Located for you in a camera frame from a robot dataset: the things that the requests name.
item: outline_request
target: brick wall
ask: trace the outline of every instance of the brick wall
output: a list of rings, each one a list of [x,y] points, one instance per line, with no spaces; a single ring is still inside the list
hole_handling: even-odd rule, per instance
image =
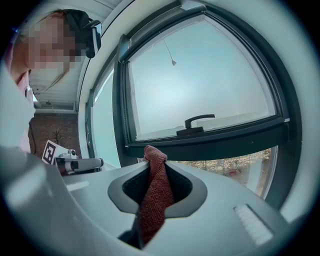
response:
[[[47,140],[57,143],[54,133],[59,131],[59,145],[66,149],[75,150],[81,158],[78,115],[77,114],[35,114],[31,126],[36,144],[36,155],[42,158]],[[35,150],[34,141],[29,129],[29,142],[31,153]]]

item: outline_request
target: window pane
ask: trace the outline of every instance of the window pane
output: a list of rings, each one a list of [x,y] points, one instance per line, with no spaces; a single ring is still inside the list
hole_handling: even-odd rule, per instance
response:
[[[103,86],[99,90],[95,103],[93,105],[93,137],[95,151],[98,158],[102,158],[108,165],[114,168],[120,168],[120,161],[115,139],[114,119],[112,109],[112,85],[113,70],[106,74]]]
[[[273,177],[276,147],[253,154],[207,161],[172,161],[229,177],[265,198]]]
[[[275,115],[253,57],[228,31],[203,19],[185,25],[129,63],[137,140],[176,136],[185,120],[205,131]]]

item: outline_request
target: frosted glass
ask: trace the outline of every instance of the frosted glass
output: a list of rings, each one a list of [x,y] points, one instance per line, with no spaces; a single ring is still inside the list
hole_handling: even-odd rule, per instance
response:
[[[159,40],[129,64],[137,140],[175,136],[186,119],[204,114],[216,118],[193,127],[213,130],[275,115],[268,85],[251,65],[206,20]]]
[[[105,82],[93,105],[93,136],[98,158],[114,168],[120,168],[112,110],[113,74]]]

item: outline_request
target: window frame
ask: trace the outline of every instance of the window frame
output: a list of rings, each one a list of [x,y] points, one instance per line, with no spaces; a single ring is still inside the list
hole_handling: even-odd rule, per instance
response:
[[[127,69],[128,69],[128,72],[129,72],[129,75],[126,75],[125,76],[125,79],[126,79],[126,83],[127,83],[127,80],[129,80],[129,86],[126,86],[127,87],[127,90],[129,91],[133,91],[134,90],[134,86],[133,83],[134,83],[134,80],[133,80],[133,74],[132,74],[132,69],[131,69],[131,66],[130,66],[130,62],[133,61],[134,59],[138,58],[141,54],[143,54],[149,47],[151,47],[152,45],[154,45],[155,43],[159,42],[160,40],[162,40],[163,38],[165,38],[167,35],[170,35],[171,33],[175,32],[175,31],[178,31],[179,29],[182,29],[182,28],[185,28],[189,25],[192,25],[192,24],[195,24],[197,22],[200,22],[200,21],[207,21],[208,23],[212,24],[213,26],[215,26],[216,28],[218,28],[220,31],[222,31],[223,33],[225,33],[223,30],[226,30],[225,28],[223,27],[220,27],[219,24],[214,24],[214,21],[212,18],[210,18],[210,16],[208,15],[204,15],[204,14],[199,14],[197,16],[194,16],[192,18],[189,18],[187,20],[184,20],[178,24],[175,24],[174,26],[168,28],[167,30],[163,31],[162,33],[156,35],[154,38],[152,38],[150,41],[148,41],[147,43],[145,43],[142,47],[140,47],[137,51],[135,51],[134,55],[132,55],[129,59],[126,59],[124,60],[125,62],[128,62],[128,67],[126,66],[125,67],[125,71],[127,72]],[[257,57],[259,58],[259,56],[255,56],[253,55],[251,52],[254,52],[254,51],[259,51],[258,49],[250,49],[250,51],[248,50],[247,47],[244,46],[243,43],[241,43],[240,40],[238,40],[236,37],[235,38],[229,38],[236,46],[237,48],[241,51],[241,53],[245,56],[246,60],[249,62],[250,66],[252,67],[252,69],[254,70],[254,73],[256,74],[257,76],[257,79],[259,81],[263,80],[262,83],[265,83],[265,86],[267,86],[267,90],[268,90],[268,95],[271,97],[271,99],[268,99],[268,97],[266,98],[266,103],[268,105],[268,109],[270,109],[270,106],[269,106],[269,102],[272,102],[272,108],[274,109],[275,111],[275,114],[272,115],[272,116],[268,116],[268,117],[265,117],[265,118],[274,118],[275,119],[275,116],[276,114],[279,114],[282,110],[285,112],[283,113],[283,116],[284,118],[288,118],[288,111],[287,111],[287,108],[286,108],[286,103],[285,103],[285,100],[283,100],[283,97],[281,97],[283,103],[282,103],[282,106],[280,106],[279,102],[281,103],[281,100],[277,100],[275,102],[274,98],[277,97],[277,93],[275,92],[277,89],[276,87],[279,87],[279,85],[275,85],[278,81],[274,81],[272,82],[272,75],[269,75],[269,77],[267,75],[265,75],[266,72],[268,72],[268,70],[265,70],[263,68],[261,68],[261,66],[264,65],[263,62],[258,62],[257,61]],[[265,92],[266,88],[264,86],[262,86],[262,90]],[[135,122],[135,129],[136,130],[139,130],[140,129],[140,125],[139,125],[139,117],[138,117],[138,110],[137,110],[137,107],[132,104],[132,100],[133,100],[133,97],[131,95],[128,95],[127,96],[127,102],[128,102],[128,105],[132,105],[132,111],[133,111],[133,120]],[[134,133],[134,132],[131,132],[131,138],[135,138],[136,135],[138,135],[139,133]],[[144,139],[144,140],[134,140],[134,139],[131,139],[130,142],[140,142],[140,143],[143,143],[145,141],[160,141],[161,139],[166,139],[166,137],[160,137],[160,138],[151,138],[151,139]]]
[[[173,2],[173,8],[167,8],[165,6],[164,12],[160,12],[159,16],[157,16],[156,18],[150,20],[149,22],[147,22],[145,25],[143,25],[142,27],[139,27],[138,31],[132,33],[133,35],[127,35],[129,39],[129,48],[132,46],[132,44],[134,44],[138,39],[140,39],[147,31],[151,31],[152,28],[156,27],[157,24],[166,21],[168,18],[177,15],[178,13],[182,13],[185,11],[185,9],[182,9],[180,5],[176,5],[177,2]]]
[[[258,31],[233,13],[209,3],[202,7],[186,10],[165,20],[129,47],[130,38],[137,31],[143,29],[144,25],[158,17],[161,11],[164,13],[168,11],[168,8],[165,6],[147,17],[127,35],[122,35],[119,41],[113,76],[112,102],[114,133],[121,166],[130,165],[133,158],[135,158],[135,161],[133,161],[135,163],[137,163],[137,158],[143,158],[146,145],[157,147],[167,154],[168,159],[177,161],[231,158],[277,146],[277,152],[274,155],[273,178],[263,193],[267,203],[275,209],[280,209],[294,182],[302,145],[300,106],[295,87],[286,67],[272,46]],[[281,103],[280,115],[277,118],[273,118],[274,116],[267,117],[240,126],[224,128],[224,131],[215,134],[215,137],[212,134],[211,140],[208,140],[208,133],[203,132],[185,137],[179,136],[139,142],[130,141],[134,132],[128,129],[130,122],[132,123],[133,120],[133,112],[130,102],[131,97],[127,96],[130,92],[130,84],[126,79],[126,77],[129,77],[126,75],[126,60],[157,34],[181,21],[200,15],[199,13],[223,21],[229,29],[255,46],[253,49],[259,53],[259,58],[262,58],[264,65],[267,65],[269,74],[276,82],[274,86],[275,99]]]
[[[88,102],[85,104],[85,136],[86,146],[88,149],[89,158],[96,157],[96,150],[94,149],[94,138],[92,129],[92,104],[93,104],[93,90],[90,90]]]
[[[202,15],[219,22],[219,24],[232,32],[232,34],[246,46],[247,50],[250,51],[265,78],[268,79],[270,92],[274,100],[275,115],[244,124],[208,130],[201,133],[136,141],[135,137],[137,133],[134,123],[132,97],[130,94],[129,59],[159,34],[165,33],[173,26],[184,21]],[[120,39],[119,48],[122,50],[119,51],[116,57],[118,59],[116,65],[119,67],[117,71],[120,73],[114,77],[118,77],[118,79],[113,83],[115,90],[121,90],[120,100],[122,105],[118,109],[115,108],[116,112],[114,114],[119,115],[119,110],[121,109],[120,111],[123,117],[123,138],[127,155],[142,158],[144,155],[144,147],[146,145],[152,145],[163,150],[168,157],[177,161],[204,160],[204,158],[208,159],[208,155],[210,155],[211,159],[221,159],[261,151],[282,144],[288,139],[288,123],[290,119],[286,99],[268,61],[245,34],[224,18],[208,10],[207,7],[200,6],[178,13],[161,22],[153,29],[148,30],[130,47],[129,41],[130,39],[125,35]],[[234,142],[234,148],[238,148],[239,143],[243,144],[244,142],[247,142],[242,145],[242,147],[245,145],[246,149],[233,150],[231,152],[228,150],[228,147],[232,145],[232,143],[230,143],[231,140]],[[220,149],[222,150],[215,152],[214,155],[212,155],[213,150],[211,149],[211,144],[215,144],[216,146],[217,144],[221,145]],[[204,151],[208,150],[210,151],[209,154],[204,153]]]

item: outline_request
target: window handle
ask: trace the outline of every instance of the window handle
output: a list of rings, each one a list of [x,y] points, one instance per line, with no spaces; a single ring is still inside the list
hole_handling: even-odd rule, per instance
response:
[[[215,118],[215,114],[202,114],[197,115],[194,117],[191,117],[184,121],[185,129],[183,130],[177,130],[176,135],[188,135],[188,134],[194,134],[194,133],[200,133],[204,131],[204,128],[201,127],[191,127],[191,122],[194,120],[202,119],[202,118]]]

